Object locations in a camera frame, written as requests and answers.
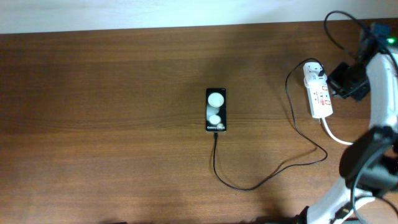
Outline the black smartphone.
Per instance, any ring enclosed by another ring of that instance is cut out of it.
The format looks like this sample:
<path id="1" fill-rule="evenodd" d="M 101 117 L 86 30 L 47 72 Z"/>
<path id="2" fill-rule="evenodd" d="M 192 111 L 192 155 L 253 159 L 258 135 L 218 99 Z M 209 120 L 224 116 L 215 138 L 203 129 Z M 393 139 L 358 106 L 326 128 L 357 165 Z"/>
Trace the black smartphone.
<path id="1" fill-rule="evenodd" d="M 213 133 L 227 131 L 227 97 L 225 88 L 206 89 L 205 130 Z"/>

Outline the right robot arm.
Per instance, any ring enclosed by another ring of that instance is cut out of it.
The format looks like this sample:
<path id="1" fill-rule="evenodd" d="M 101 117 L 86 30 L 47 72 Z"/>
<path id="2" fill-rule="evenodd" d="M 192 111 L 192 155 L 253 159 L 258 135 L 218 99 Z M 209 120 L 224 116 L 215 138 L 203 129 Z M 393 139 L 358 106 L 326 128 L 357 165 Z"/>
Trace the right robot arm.
<path id="1" fill-rule="evenodd" d="M 373 23 L 362 26 L 355 63 L 339 64 L 329 75 L 316 63 L 304 65 L 312 113 L 324 120 L 330 110 L 328 88 L 343 99 L 371 95 L 369 129 L 347 144 L 339 165 L 340 176 L 326 195 L 297 216 L 297 223 L 343 223 L 359 208 L 397 191 L 397 41 L 391 28 Z"/>

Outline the white USB charger adapter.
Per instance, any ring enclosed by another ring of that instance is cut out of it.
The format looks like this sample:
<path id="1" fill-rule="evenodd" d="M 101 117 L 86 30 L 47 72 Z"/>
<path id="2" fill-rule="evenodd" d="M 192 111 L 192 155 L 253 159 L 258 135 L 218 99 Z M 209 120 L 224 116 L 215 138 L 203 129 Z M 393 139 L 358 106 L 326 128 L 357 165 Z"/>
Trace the white USB charger adapter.
<path id="1" fill-rule="evenodd" d="M 318 62 L 307 62 L 303 66 L 304 78 L 308 84 L 320 83 L 325 80 L 325 71 Z"/>

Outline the white power strip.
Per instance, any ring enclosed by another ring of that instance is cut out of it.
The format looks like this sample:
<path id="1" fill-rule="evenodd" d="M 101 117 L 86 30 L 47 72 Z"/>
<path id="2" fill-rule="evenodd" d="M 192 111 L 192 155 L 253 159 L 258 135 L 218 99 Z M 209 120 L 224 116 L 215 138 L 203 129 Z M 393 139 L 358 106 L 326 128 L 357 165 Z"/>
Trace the white power strip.
<path id="1" fill-rule="evenodd" d="M 310 105 L 312 118 L 322 119 L 333 114 L 330 93 L 326 81 L 326 74 L 325 80 L 320 83 L 308 84 L 305 81 L 305 78 L 303 79 L 304 85 L 307 89 L 308 102 Z"/>

